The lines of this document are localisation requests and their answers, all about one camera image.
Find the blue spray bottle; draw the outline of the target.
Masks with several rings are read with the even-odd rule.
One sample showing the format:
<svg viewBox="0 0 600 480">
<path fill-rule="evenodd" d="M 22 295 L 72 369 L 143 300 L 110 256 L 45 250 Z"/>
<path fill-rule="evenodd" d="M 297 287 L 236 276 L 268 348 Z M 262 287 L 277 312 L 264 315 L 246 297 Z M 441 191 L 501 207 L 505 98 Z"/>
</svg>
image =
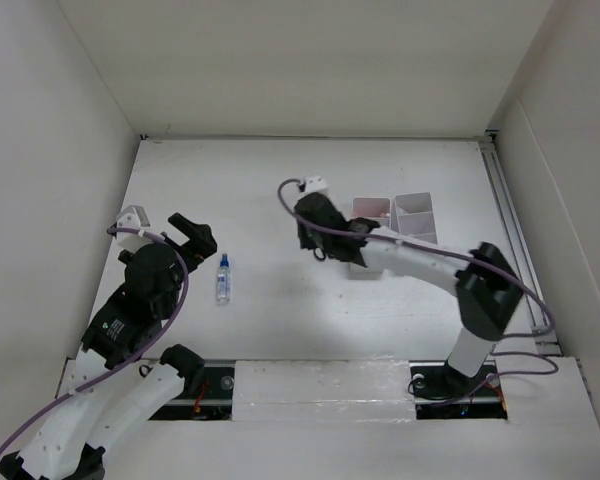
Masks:
<svg viewBox="0 0 600 480">
<path fill-rule="evenodd" d="M 216 278 L 216 301 L 218 305 L 226 305 L 231 296 L 231 271 L 229 257 L 223 253 L 220 258 Z"/>
</svg>

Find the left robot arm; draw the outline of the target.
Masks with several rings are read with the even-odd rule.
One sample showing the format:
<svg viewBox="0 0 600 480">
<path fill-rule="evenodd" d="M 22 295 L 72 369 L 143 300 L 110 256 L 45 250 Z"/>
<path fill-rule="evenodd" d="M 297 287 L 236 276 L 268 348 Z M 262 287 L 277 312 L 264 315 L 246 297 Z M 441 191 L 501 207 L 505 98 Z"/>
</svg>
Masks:
<svg viewBox="0 0 600 480">
<path fill-rule="evenodd" d="M 101 479 L 122 441 L 170 400 L 204 389 L 204 360 L 176 344 L 124 399 L 110 402 L 115 375 L 142 357 L 174 323 L 190 273 L 217 251 L 209 225 L 179 213 L 168 222 L 186 236 L 185 243 L 153 232 L 137 206 L 123 210 L 108 229 L 121 248 L 124 281 L 86 328 L 66 393 L 36 413 L 45 421 L 35 437 L 19 451 L 0 448 L 3 478 Z"/>
</svg>

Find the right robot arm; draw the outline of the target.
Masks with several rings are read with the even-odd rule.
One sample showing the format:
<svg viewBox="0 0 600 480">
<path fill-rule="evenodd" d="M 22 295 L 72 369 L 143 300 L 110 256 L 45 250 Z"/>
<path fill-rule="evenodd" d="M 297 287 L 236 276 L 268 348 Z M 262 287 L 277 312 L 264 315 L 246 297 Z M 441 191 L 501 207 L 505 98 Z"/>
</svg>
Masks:
<svg viewBox="0 0 600 480">
<path fill-rule="evenodd" d="M 374 271 L 389 271 L 433 285 L 457 301 L 461 329 L 444 365 L 422 382 L 428 399 L 451 400 L 476 388 L 479 372 L 523 296 L 501 251 L 483 242 L 468 253 L 401 235 L 367 218 L 346 219 L 323 193 L 301 197 L 293 208 L 303 249 Z"/>
</svg>

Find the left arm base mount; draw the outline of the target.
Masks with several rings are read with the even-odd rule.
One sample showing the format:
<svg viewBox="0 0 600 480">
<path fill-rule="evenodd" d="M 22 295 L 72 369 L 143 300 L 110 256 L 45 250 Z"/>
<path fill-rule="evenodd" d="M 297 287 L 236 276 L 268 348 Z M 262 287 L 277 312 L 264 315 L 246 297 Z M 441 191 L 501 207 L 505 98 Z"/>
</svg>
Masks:
<svg viewBox="0 0 600 480">
<path fill-rule="evenodd" d="M 187 379 L 183 392 L 160 407 L 152 421 L 226 421 L 232 417 L 235 385 L 234 360 L 204 360 L 187 347 L 176 344 L 167 348 L 159 360 L 142 360 L 138 373 L 145 378 L 161 360 L 184 366 L 185 372 L 195 373 Z"/>
</svg>

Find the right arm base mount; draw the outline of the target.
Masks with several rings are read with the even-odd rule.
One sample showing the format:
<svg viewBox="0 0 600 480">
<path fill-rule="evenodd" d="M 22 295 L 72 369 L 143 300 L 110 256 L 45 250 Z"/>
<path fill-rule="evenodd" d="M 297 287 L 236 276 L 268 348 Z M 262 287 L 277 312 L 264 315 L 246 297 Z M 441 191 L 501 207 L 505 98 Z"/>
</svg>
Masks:
<svg viewBox="0 0 600 480">
<path fill-rule="evenodd" d="M 407 391 L 413 396 L 417 420 L 507 420 L 504 394 L 496 367 L 484 364 L 466 378 L 443 364 L 410 367 Z"/>
</svg>

